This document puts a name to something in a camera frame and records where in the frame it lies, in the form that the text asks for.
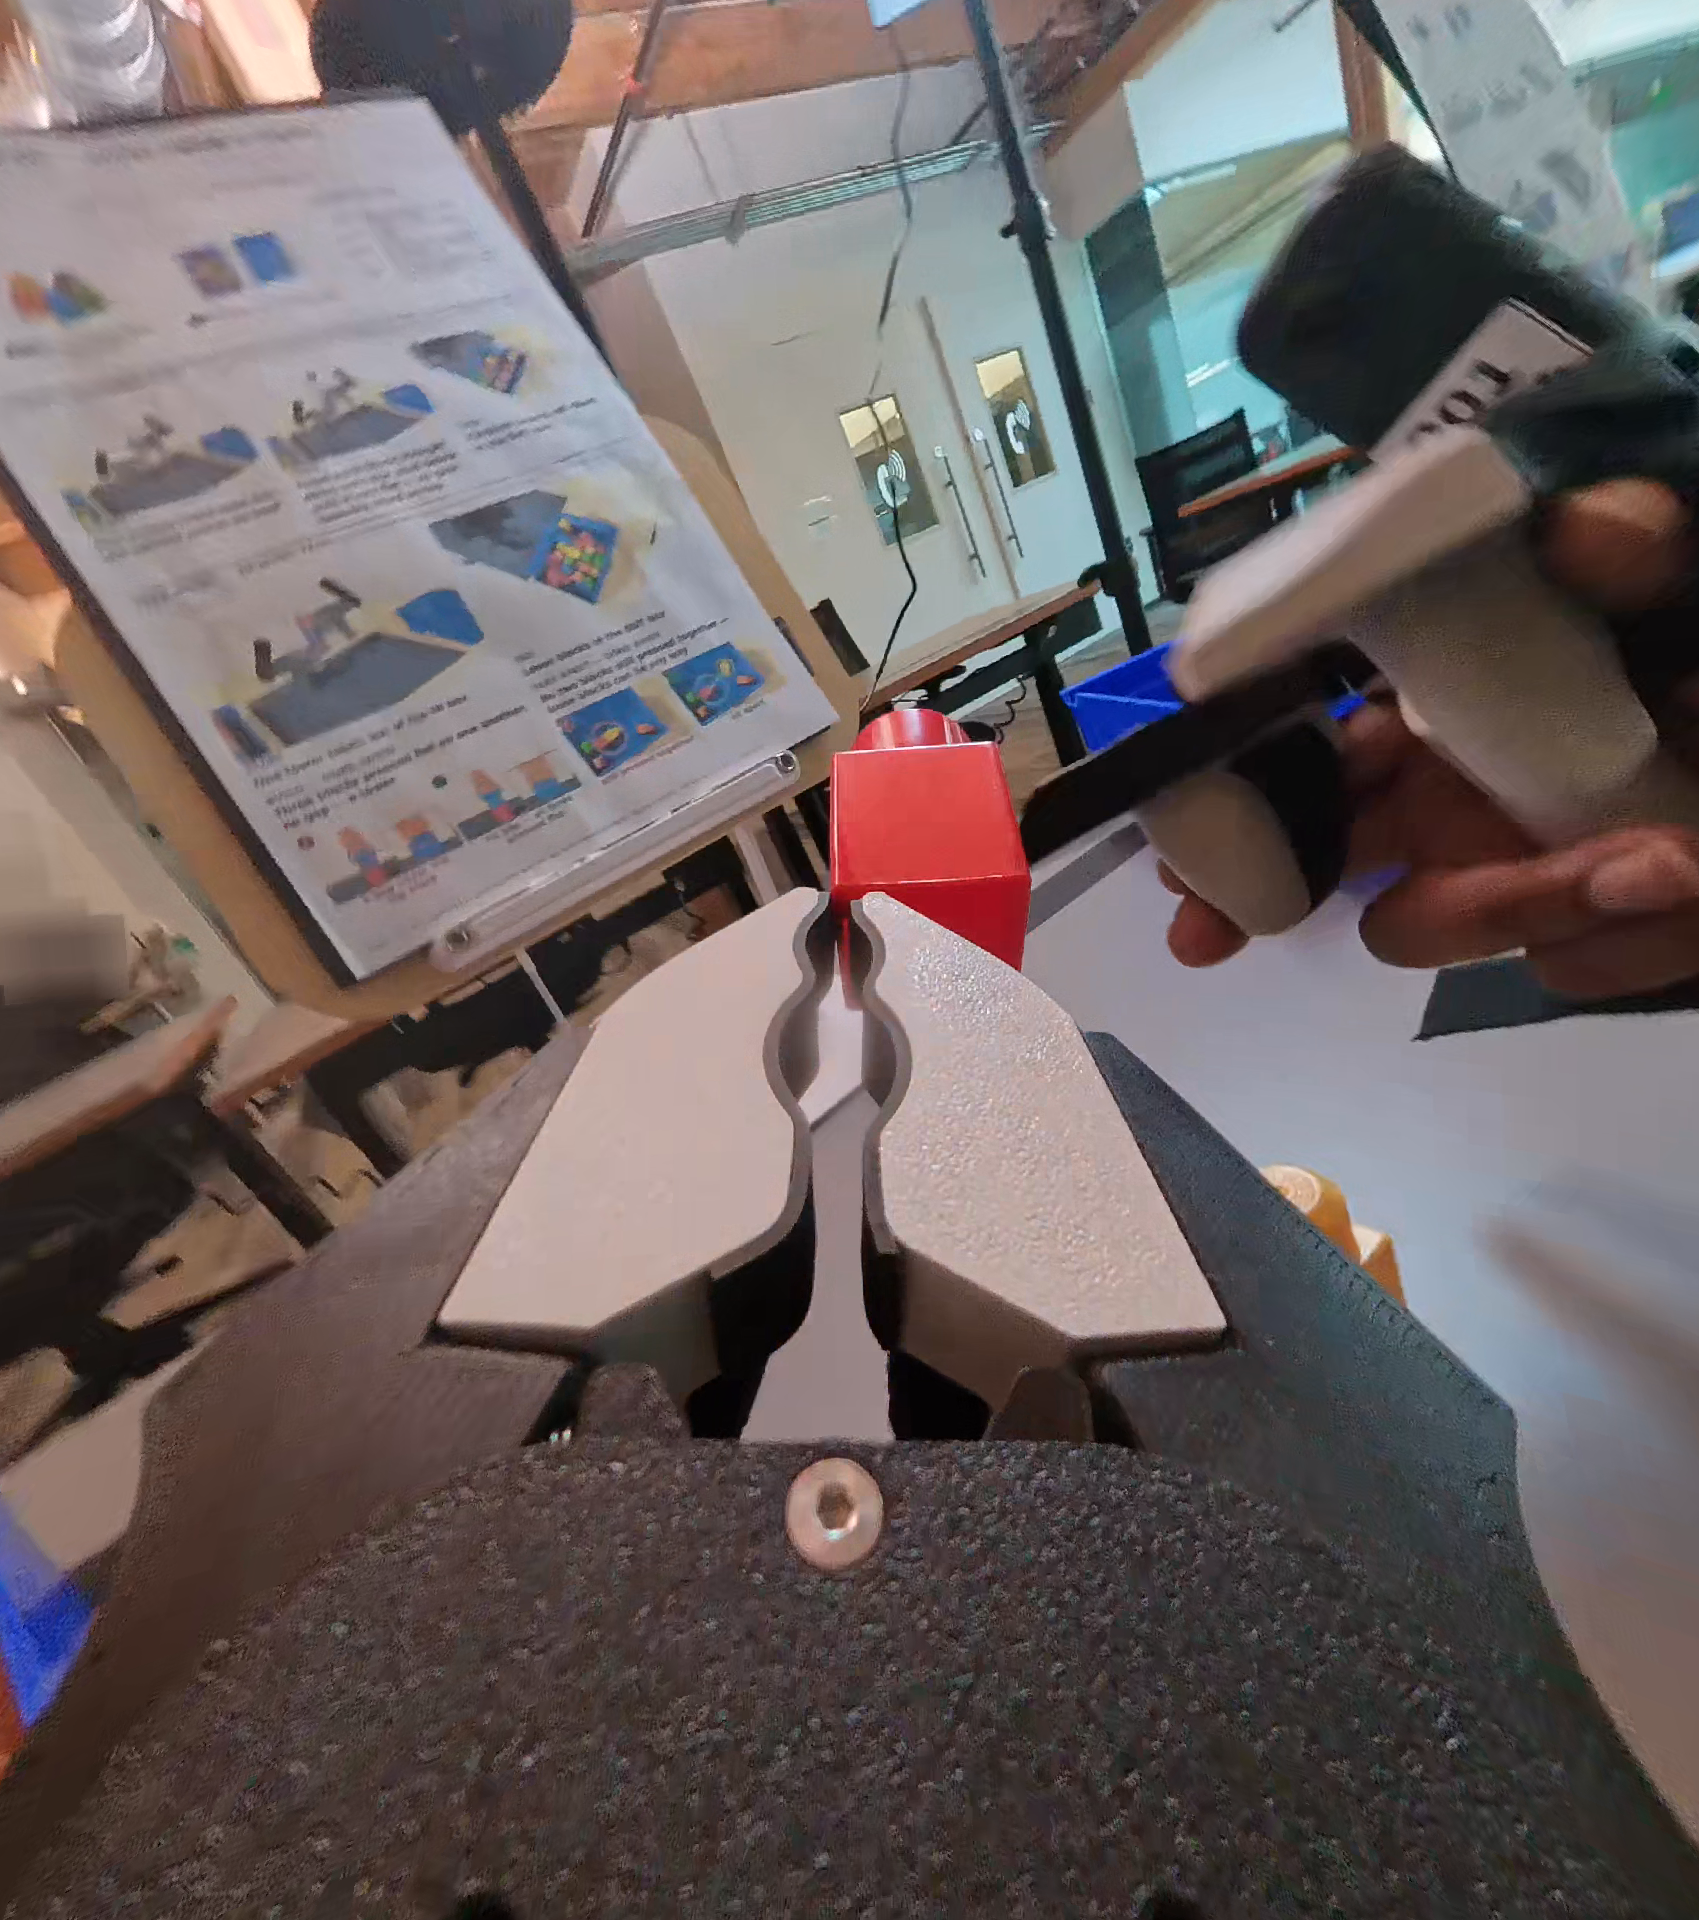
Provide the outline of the yellow mega block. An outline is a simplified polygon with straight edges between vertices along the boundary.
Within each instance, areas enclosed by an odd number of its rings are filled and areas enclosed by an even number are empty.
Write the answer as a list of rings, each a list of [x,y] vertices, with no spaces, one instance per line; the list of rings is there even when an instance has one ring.
[[[1347,1197],[1305,1171],[1305,1166],[1265,1166],[1263,1171],[1265,1192],[1279,1192],[1347,1268],[1363,1268],[1402,1312],[1404,1312],[1404,1282],[1402,1282],[1402,1248],[1381,1228],[1363,1228],[1347,1214]]]

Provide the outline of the wooden desk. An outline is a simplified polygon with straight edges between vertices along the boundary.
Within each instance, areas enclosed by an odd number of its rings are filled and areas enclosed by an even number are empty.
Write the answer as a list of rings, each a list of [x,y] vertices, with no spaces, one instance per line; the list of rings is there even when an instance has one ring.
[[[1279,512],[1295,512],[1300,489],[1314,489],[1318,474],[1347,469],[1347,463],[1358,469],[1371,463],[1363,448],[1314,436],[1314,448],[1300,448],[1300,450],[1288,450],[1288,458],[1270,458],[1270,463],[1263,463],[1263,469],[1249,469],[1224,489],[1188,495],[1177,510],[1177,521],[1214,512],[1224,500],[1243,500],[1243,495],[1279,495]]]
[[[1057,761],[1085,761],[1090,746],[1060,701],[1060,653],[1103,638],[1096,597],[1103,576],[1085,574],[1078,588],[1030,589],[1020,606],[998,606],[989,618],[932,638],[932,646],[909,653],[907,665],[874,665],[860,719],[874,723],[889,703],[932,703],[970,719],[1007,703],[1022,686],[1050,723]]]
[[[302,1251],[331,1239],[331,1214],[295,1171],[210,1107],[229,1025],[237,999],[210,999],[16,1086],[20,1064],[41,1065],[44,1043],[83,1029],[27,1043],[20,1012],[0,1006],[0,1364],[66,1356],[76,1410],[191,1356],[207,1301],[129,1330],[114,1294],[133,1291],[133,1260],[191,1214],[210,1171],[229,1171]]]

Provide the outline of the printed instruction sheet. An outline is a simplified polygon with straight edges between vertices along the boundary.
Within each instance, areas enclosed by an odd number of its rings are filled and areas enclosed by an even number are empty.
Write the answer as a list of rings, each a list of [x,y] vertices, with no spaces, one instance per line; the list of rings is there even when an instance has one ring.
[[[833,719],[419,97],[0,131],[0,489],[340,983]]]

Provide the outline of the black office chair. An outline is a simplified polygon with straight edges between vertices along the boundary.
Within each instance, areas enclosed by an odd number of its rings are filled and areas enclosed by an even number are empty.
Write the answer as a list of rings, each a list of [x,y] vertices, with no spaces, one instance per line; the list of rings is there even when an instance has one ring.
[[[1252,450],[1243,406],[1226,420],[1137,458],[1137,489],[1152,510],[1145,545],[1152,545],[1161,589],[1174,606],[1188,606],[1188,589],[1211,564],[1224,564],[1226,552],[1243,552],[1249,538],[1263,538],[1270,529],[1270,495],[1236,495],[1224,510],[1186,512],[1188,500],[1200,500],[1252,469],[1263,469],[1263,450]]]

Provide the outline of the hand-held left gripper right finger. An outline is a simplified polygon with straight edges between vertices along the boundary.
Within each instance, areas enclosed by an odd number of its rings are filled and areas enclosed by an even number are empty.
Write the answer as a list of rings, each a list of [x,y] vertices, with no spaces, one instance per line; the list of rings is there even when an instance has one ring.
[[[1214,1356],[1224,1294],[1078,1015],[899,898],[855,901],[855,954],[882,1356],[989,1417],[1022,1376]]]

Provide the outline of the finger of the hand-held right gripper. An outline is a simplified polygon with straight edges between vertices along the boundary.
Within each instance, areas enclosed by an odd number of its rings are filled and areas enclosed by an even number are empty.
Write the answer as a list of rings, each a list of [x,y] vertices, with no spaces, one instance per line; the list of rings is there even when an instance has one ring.
[[[1288,937],[1347,878],[1363,686],[1249,678],[1057,770],[1020,811],[1022,860],[1050,860],[1119,811],[1137,820],[1186,898],[1243,937]]]
[[[1358,643],[1422,703],[1461,701],[1498,646],[1547,638],[1529,510],[1532,489],[1492,433],[1423,433],[1200,574],[1174,653],[1177,701],[1214,701],[1318,643]]]

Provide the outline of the black tripod pole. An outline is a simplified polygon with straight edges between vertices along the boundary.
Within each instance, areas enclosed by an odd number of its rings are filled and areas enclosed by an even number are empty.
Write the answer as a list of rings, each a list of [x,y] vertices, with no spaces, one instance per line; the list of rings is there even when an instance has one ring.
[[[1145,626],[1136,545],[1126,545],[1126,529],[1119,529],[1119,500],[1116,500],[1116,482],[1108,482],[1108,458],[1103,458],[1096,398],[1090,398],[1090,382],[1085,382],[1069,304],[1060,304],[1060,286],[1057,286],[1050,219],[1041,219],[1030,151],[1022,151],[1022,127],[1020,127],[1020,109],[1010,109],[1007,44],[998,44],[998,28],[991,28],[989,0],[970,0],[962,10],[970,10],[970,32],[976,32],[989,113],[991,113],[998,161],[1007,161],[1010,241],[1020,241],[1022,275],[1030,275],[1030,300],[1035,300],[1035,315],[1041,315],[1050,367],[1057,367],[1069,436],[1078,436],[1078,469],[1085,469],[1090,512],[1096,512],[1096,532],[1103,532],[1103,589],[1119,612],[1126,653],[1145,653],[1152,626]]]

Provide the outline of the person's right forearm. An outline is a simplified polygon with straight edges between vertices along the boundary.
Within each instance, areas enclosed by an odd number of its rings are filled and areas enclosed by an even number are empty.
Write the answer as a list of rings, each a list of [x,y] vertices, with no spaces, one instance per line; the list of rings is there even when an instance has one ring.
[[[1543,1029],[1563,1015],[1688,1015],[1688,1012],[1699,1012],[1699,982],[1635,999],[1558,999],[1532,982],[1522,954],[1507,954],[1507,959],[1443,965],[1422,1012],[1422,1043]]]

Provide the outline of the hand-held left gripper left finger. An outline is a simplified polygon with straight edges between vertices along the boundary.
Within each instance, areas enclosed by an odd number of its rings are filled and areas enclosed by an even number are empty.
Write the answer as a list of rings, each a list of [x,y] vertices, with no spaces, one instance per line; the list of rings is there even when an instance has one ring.
[[[654,1364],[689,1417],[753,1417],[815,1301],[815,948],[792,887],[641,972],[584,1034],[437,1301],[470,1349]]]

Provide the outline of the red mega block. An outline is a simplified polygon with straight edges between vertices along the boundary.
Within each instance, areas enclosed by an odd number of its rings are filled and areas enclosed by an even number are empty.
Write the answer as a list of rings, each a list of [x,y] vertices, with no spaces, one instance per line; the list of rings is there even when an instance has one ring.
[[[829,783],[829,898],[842,991],[860,1012],[855,901],[889,898],[980,954],[1022,965],[1030,860],[991,735],[934,703],[881,712]]]

